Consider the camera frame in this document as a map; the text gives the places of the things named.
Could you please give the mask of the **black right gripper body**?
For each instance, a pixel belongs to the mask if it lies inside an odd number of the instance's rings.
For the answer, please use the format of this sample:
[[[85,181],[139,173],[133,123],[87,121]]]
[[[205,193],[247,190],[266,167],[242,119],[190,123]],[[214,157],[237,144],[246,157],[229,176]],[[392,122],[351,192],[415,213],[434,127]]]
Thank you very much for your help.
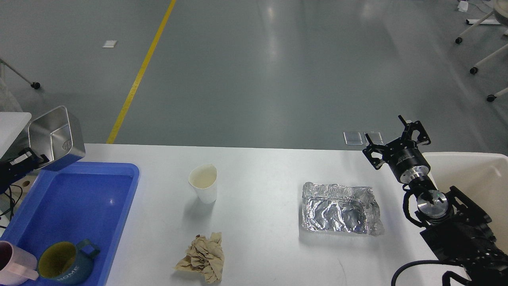
[[[387,153],[383,155],[383,160],[388,163],[400,183],[408,184],[415,178],[430,173],[431,167],[419,151],[416,141],[397,138],[386,147]]]

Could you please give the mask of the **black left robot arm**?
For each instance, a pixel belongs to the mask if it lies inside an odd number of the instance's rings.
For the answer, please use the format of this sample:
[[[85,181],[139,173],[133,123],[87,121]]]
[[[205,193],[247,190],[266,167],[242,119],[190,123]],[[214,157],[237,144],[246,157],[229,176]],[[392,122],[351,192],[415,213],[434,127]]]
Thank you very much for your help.
[[[0,193],[7,191],[11,184],[49,163],[45,154],[38,155],[32,148],[23,148],[18,156],[0,163]]]

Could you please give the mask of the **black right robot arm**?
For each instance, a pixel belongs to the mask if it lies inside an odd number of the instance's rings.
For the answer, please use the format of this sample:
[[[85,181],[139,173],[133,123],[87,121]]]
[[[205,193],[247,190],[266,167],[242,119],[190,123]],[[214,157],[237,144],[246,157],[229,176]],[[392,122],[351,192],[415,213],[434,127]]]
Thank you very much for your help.
[[[429,176],[431,167],[418,149],[431,140],[420,121],[408,122],[399,115],[404,130],[399,138],[385,144],[375,144],[365,134],[368,145],[363,154],[379,170],[388,164],[405,192],[402,209],[421,237],[437,257],[401,266],[392,276],[391,284],[401,273],[417,265],[448,265],[464,268],[467,278],[453,271],[442,275],[442,285],[454,280],[463,286],[506,286],[508,282],[507,255],[497,247],[496,237],[489,227],[491,217],[455,186],[446,193],[434,185]]]

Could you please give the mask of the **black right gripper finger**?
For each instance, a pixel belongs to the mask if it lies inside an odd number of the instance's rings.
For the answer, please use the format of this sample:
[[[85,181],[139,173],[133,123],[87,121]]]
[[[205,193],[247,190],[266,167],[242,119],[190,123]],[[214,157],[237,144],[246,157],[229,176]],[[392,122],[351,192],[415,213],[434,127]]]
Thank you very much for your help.
[[[370,164],[379,170],[389,160],[389,147],[375,144],[369,134],[365,134],[368,145],[362,150]]]
[[[399,144],[405,148],[418,148],[419,145],[430,145],[431,139],[420,121],[408,122],[403,116],[398,116],[404,125],[399,138]]]

